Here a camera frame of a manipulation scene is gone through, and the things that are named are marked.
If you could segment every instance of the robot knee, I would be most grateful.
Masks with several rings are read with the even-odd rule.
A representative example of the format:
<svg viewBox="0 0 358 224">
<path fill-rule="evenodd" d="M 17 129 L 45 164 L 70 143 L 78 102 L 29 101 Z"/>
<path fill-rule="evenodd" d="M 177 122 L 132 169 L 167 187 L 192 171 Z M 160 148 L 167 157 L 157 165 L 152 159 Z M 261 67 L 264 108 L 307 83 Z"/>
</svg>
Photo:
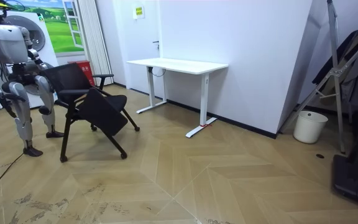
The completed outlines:
<svg viewBox="0 0 358 224">
<path fill-rule="evenodd" d="M 38 109 L 38 111 L 40 112 L 40 114 L 42 115 L 50 115 L 51 111 L 49 110 L 49 108 L 47 108 L 46 106 L 40 106 L 40 108 Z"/>
</svg>

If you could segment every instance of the humanoid robot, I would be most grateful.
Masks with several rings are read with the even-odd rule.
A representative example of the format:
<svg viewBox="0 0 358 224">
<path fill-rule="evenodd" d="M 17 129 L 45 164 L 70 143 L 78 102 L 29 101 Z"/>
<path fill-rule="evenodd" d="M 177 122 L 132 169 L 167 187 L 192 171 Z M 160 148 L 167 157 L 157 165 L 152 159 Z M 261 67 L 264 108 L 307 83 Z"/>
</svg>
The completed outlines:
<svg viewBox="0 0 358 224">
<path fill-rule="evenodd" d="M 47 65 L 40 59 L 38 52 L 32 48 L 29 31 L 24 27 L 12 26 L 4 22 L 7 10 L 12 9 L 5 1 L 0 1 L 0 63 L 11 64 L 12 73 L 8 75 L 8 81 L 0 89 L 0 104 L 14 118 L 17 132 L 23 140 L 23 153 L 32 157 L 42 155 L 32 145 L 32 125 L 30 117 L 30 104 L 24 86 L 36 84 L 40 97 L 45 106 L 39 108 L 44 123 L 48 127 L 47 138 L 63 137 L 62 133 L 55 130 L 55 112 L 53 109 L 53 90 L 45 77 L 33 75 L 26 71 L 26 63 L 35 63 L 39 70 L 44 70 Z M 8 100 L 15 108 L 13 112 Z"/>
</svg>

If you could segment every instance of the white bucket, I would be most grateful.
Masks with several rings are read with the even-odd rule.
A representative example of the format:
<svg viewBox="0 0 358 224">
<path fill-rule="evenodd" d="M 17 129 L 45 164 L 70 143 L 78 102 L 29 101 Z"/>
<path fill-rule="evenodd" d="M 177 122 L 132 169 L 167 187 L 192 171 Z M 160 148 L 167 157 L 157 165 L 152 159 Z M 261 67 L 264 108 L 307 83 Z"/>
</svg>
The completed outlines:
<svg viewBox="0 0 358 224">
<path fill-rule="evenodd" d="M 296 121 L 293 137 L 301 142 L 313 144 L 320 137 L 328 118 L 322 114 L 301 111 Z"/>
</svg>

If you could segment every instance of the white desk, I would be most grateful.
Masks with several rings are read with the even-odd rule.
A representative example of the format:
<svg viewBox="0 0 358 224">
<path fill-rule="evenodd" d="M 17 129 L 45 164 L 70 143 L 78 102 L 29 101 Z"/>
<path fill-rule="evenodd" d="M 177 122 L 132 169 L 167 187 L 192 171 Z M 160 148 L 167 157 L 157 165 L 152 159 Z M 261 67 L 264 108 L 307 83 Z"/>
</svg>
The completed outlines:
<svg viewBox="0 0 358 224">
<path fill-rule="evenodd" d="M 209 62 L 194 62 L 187 60 L 176 60 L 176 59 L 168 59 L 168 58 L 151 58 L 145 60 L 133 60 L 128 61 L 127 63 L 132 63 L 136 65 L 145 65 L 147 67 L 147 79 L 149 81 L 149 90 L 150 90 L 150 106 L 143 108 L 141 110 L 136 111 L 136 113 L 141 113 L 152 109 L 156 106 L 160 106 L 167 102 L 167 98 L 165 96 L 165 82 L 164 83 L 164 91 L 163 91 L 163 100 L 161 103 L 155 103 L 154 99 L 154 82 L 153 82 L 153 74 L 149 71 L 149 68 L 158 67 L 163 68 L 169 71 L 174 72 L 182 72 L 189 73 L 192 75 L 201 75 L 201 112 L 200 112 L 200 125 L 186 134 L 186 137 L 190 138 L 197 132 L 201 131 L 203 128 L 207 127 L 207 125 L 211 124 L 216 120 L 216 118 L 211 118 L 206 120 L 206 108 L 208 102 L 208 84 L 209 84 L 209 74 L 215 70 L 219 70 L 222 68 L 226 68 L 229 65 L 220 64 L 220 63 L 209 63 Z"/>
</svg>

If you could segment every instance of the poster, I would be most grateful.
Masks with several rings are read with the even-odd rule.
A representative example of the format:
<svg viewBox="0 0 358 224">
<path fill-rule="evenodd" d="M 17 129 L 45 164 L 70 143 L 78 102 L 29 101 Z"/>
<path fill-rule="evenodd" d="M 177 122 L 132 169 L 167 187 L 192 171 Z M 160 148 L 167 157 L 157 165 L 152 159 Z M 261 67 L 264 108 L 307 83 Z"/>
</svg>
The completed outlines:
<svg viewBox="0 0 358 224">
<path fill-rule="evenodd" d="M 19 0 L 25 6 L 25 12 L 35 12 L 42 14 L 45 25 L 47 26 L 50 40 L 52 41 L 55 53 L 84 51 L 80 47 L 74 46 L 68 20 L 62 0 Z M 70 20 L 74 30 L 78 30 L 74 20 Z M 77 42 L 81 42 L 80 37 L 76 37 Z"/>
</svg>

